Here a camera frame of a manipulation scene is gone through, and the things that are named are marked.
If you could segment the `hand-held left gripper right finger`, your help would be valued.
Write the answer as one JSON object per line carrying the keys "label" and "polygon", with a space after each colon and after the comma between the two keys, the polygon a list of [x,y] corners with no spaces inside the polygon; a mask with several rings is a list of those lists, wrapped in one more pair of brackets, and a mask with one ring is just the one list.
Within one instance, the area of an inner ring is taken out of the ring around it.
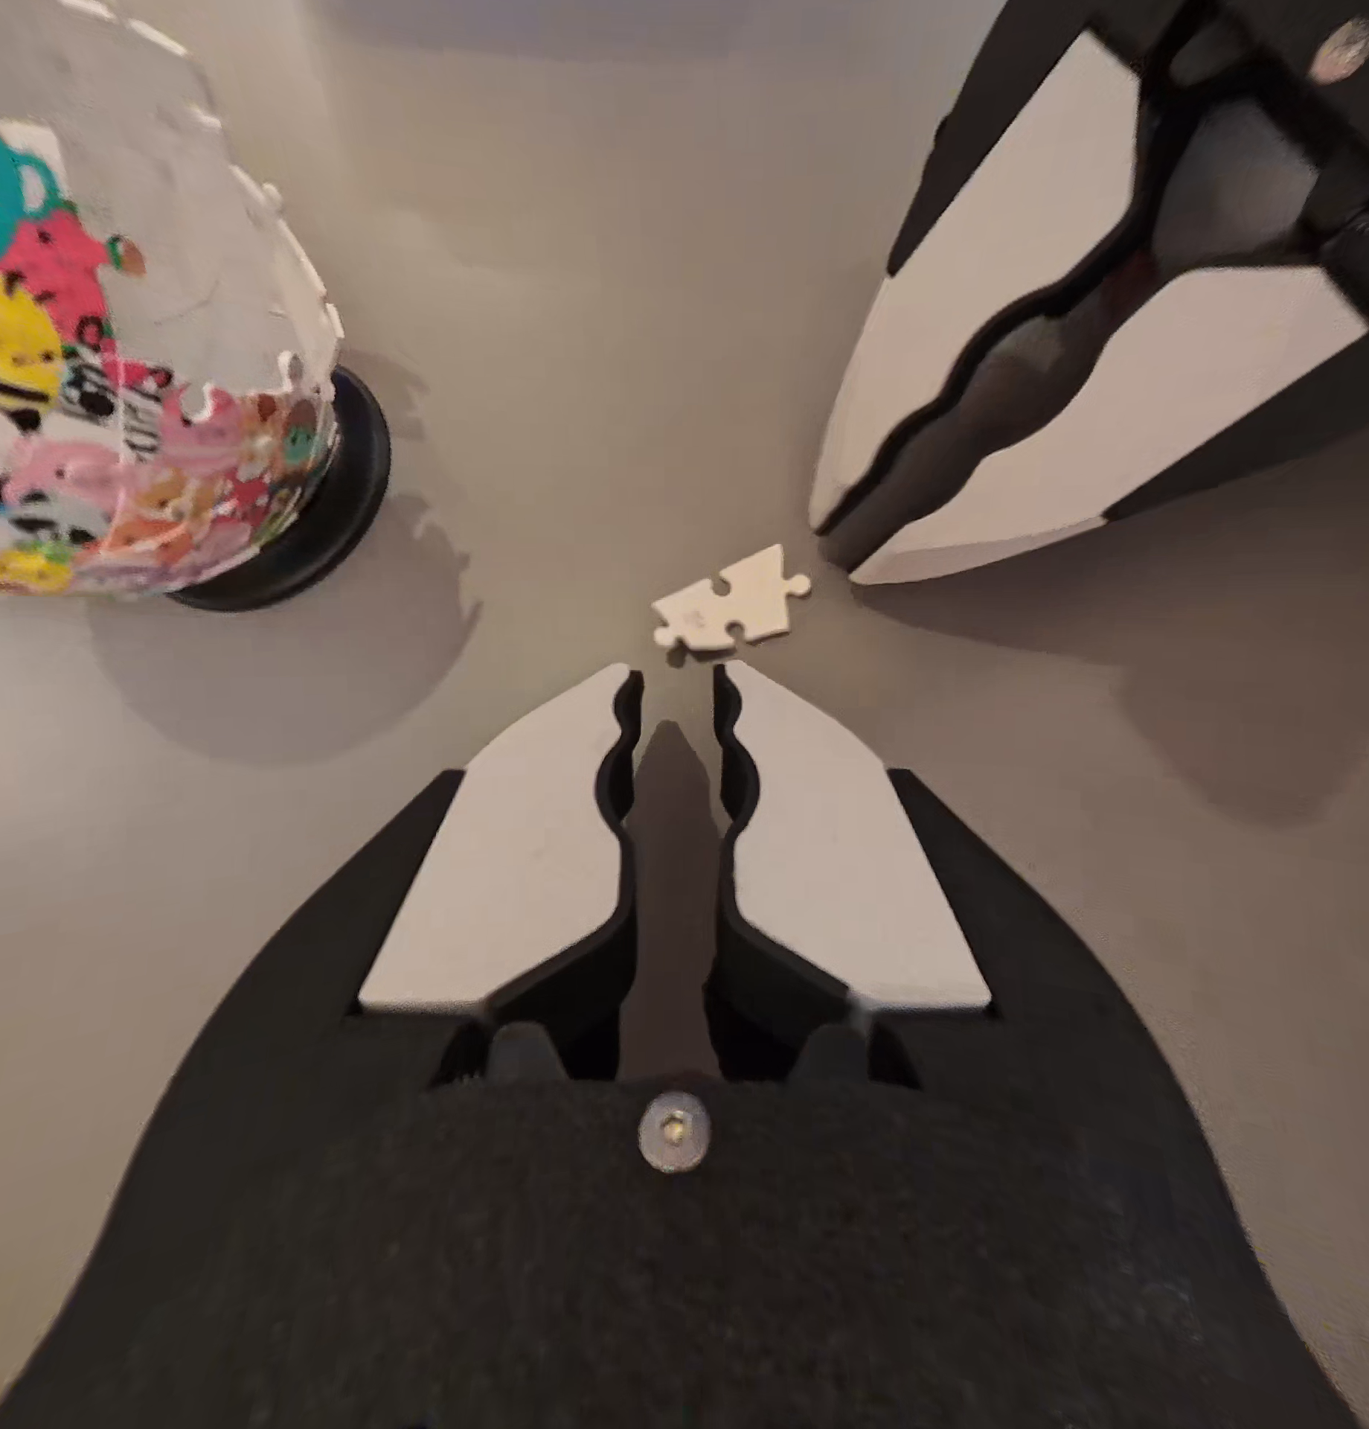
{"label": "hand-held left gripper right finger", "polygon": [[785,1082],[823,1027],[862,1060],[889,1016],[975,1019],[992,993],[897,781],[845,725],[745,661],[713,669],[720,801],[704,1019],[728,1082]]}

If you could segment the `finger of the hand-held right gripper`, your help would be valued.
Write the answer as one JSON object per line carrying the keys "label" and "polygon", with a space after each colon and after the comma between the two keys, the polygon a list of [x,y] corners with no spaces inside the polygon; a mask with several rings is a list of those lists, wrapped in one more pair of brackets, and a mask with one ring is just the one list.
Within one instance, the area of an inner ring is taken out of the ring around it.
{"label": "finger of the hand-held right gripper", "polygon": [[1076,269],[1121,222],[1137,109],[1137,75],[1084,31],[902,269],[879,284],[819,447],[814,531],[884,439],[941,394],[963,346]]}
{"label": "finger of the hand-held right gripper", "polygon": [[1318,268],[1196,269],[1099,344],[1099,308],[988,356],[846,520],[853,584],[1059,546],[1258,413],[1369,322]]}

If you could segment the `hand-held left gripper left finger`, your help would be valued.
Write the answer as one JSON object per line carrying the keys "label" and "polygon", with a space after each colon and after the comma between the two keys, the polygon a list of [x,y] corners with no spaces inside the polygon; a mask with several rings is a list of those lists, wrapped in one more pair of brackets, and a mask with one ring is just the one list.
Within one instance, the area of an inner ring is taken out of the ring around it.
{"label": "hand-held left gripper left finger", "polygon": [[605,667],[468,761],[359,986],[363,1015],[539,1024],[569,1074],[620,1074],[642,689],[641,671]]}

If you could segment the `white puzzle piece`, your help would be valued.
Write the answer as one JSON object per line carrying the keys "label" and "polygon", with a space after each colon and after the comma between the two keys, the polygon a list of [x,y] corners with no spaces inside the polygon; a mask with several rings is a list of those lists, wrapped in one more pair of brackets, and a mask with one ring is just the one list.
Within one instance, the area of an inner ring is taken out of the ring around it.
{"label": "white puzzle piece", "polygon": [[656,617],[653,645],[662,653],[682,649],[691,656],[714,656],[738,649],[738,628],[733,599],[725,589],[717,589],[713,581],[691,582],[651,606]]}
{"label": "white puzzle piece", "polygon": [[789,634],[793,603],[811,595],[811,578],[786,568],[782,544],[722,567],[717,581],[724,588],[722,628],[747,645]]}

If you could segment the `colourful puzzle ball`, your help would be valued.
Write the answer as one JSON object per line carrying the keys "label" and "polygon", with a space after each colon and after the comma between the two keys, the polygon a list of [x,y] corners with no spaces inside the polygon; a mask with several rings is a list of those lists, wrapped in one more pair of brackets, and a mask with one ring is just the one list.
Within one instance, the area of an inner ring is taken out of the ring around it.
{"label": "colourful puzzle ball", "polygon": [[204,73],[109,2],[0,2],[0,597],[174,595],[337,447],[341,320]]}

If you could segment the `black ball stand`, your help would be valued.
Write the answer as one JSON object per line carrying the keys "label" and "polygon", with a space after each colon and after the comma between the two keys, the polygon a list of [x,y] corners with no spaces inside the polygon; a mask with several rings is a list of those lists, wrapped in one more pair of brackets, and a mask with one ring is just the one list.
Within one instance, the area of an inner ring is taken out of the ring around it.
{"label": "black ball stand", "polygon": [[250,553],[229,571],[168,599],[216,613],[260,613],[327,581],[367,539],[390,490],[391,440],[372,387],[344,365],[331,373],[333,439],[298,483],[282,483]]}

